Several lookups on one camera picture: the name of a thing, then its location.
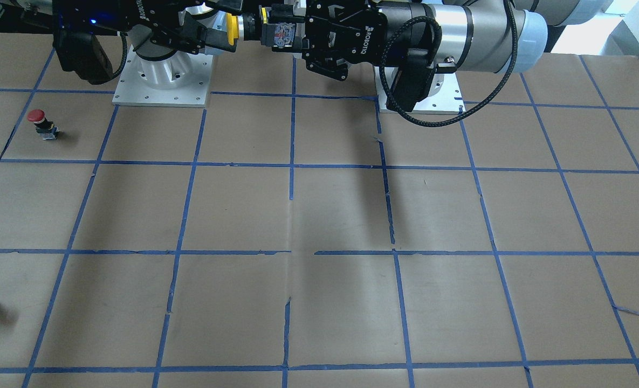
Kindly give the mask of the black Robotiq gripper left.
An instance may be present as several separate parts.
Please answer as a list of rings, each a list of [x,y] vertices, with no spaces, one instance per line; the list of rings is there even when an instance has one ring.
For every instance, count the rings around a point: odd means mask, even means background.
[[[351,65],[376,62],[387,23],[374,1],[309,1],[304,21],[305,67],[338,81]]]

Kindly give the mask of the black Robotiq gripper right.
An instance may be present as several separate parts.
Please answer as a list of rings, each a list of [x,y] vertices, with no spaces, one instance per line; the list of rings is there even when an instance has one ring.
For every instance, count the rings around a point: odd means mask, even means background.
[[[186,9],[204,4],[217,12],[212,27]],[[98,41],[97,33],[127,34],[137,27],[147,39],[167,52],[198,54],[213,47],[236,52],[236,38],[229,40],[226,17],[253,13],[260,1],[53,1],[53,47],[65,72],[75,72],[90,84],[105,84],[120,74]]]

